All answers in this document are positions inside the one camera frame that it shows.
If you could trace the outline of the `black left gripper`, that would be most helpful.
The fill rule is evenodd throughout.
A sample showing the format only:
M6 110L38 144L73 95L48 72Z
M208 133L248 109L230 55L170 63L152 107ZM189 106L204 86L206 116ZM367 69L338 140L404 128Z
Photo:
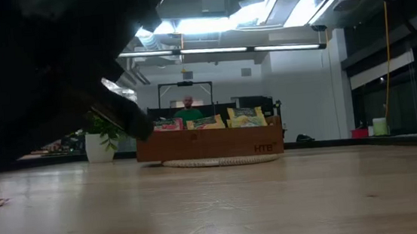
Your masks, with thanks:
M110 91L117 57L163 0L0 0L0 169L86 123L148 140L154 122Z

